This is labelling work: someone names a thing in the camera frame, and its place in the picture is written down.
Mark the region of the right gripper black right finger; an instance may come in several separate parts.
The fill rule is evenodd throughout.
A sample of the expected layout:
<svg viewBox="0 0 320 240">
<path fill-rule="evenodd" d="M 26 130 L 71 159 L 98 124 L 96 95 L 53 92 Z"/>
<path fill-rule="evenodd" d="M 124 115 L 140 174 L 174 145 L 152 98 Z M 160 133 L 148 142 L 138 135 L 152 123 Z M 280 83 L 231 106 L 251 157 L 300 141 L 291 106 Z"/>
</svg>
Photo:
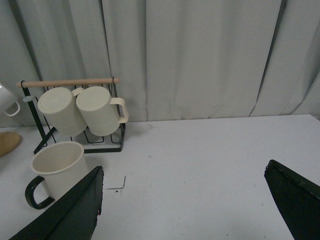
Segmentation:
<svg viewBox="0 0 320 240">
<path fill-rule="evenodd" d="M 270 160 L 264 171 L 273 200 L 295 240 L 320 238 L 320 187 Z"/>
</svg>

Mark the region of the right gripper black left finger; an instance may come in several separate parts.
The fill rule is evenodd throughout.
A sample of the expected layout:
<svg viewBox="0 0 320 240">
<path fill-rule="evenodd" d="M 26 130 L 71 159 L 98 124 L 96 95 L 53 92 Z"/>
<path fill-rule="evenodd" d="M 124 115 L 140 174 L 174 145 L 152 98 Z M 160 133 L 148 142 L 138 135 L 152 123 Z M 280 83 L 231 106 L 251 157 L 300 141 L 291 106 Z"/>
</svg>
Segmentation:
<svg viewBox="0 0 320 240">
<path fill-rule="evenodd" d="M 12 240 L 90 240 L 102 211 L 102 166 L 96 166 Z"/>
</svg>

